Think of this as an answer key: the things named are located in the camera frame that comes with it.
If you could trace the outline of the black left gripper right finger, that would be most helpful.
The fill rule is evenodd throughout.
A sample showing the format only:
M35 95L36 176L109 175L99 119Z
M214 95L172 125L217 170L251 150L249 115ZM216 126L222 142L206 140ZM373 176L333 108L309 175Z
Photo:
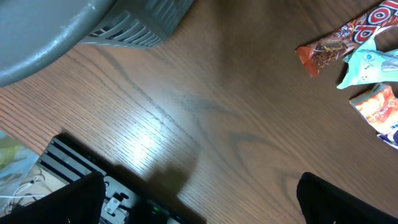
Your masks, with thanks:
M307 223L390 223L397 224L397 218L313 173L302 174L297 185L297 200Z

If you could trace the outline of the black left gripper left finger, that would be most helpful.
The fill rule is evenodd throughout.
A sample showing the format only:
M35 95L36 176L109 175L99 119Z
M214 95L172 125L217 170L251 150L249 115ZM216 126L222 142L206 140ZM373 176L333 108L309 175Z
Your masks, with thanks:
M103 175L94 171L28 206L1 217L1 224L99 223L104 197Z

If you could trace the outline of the red purple sanitary pad pack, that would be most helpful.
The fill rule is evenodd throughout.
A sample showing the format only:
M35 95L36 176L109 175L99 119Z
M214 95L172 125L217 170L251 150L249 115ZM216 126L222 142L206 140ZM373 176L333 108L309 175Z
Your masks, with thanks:
M386 144L390 145L394 149L398 150L398 133L393 131L389 134L378 134L377 137L383 140Z

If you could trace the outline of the small orange tissue pack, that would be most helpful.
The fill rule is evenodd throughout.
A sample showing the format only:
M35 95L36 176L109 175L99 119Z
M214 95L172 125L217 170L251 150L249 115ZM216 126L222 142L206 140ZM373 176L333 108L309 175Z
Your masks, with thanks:
M349 103L379 134L397 131L397 97L391 86L378 83Z

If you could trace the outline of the teal green wipes pack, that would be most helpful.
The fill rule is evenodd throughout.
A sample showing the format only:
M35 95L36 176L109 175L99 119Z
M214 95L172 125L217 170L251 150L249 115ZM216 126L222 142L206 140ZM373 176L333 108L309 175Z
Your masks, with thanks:
M382 52L377 49L375 36L371 36L343 61L348 64L344 79L337 89L354 85L397 82L397 49Z

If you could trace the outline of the red Top chocolate bar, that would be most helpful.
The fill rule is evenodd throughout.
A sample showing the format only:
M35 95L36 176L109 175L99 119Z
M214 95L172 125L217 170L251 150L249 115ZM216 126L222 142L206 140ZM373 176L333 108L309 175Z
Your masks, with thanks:
M348 55L370 37L397 27L397 1L383 1L330 35L298 47L296 53L311 77Z

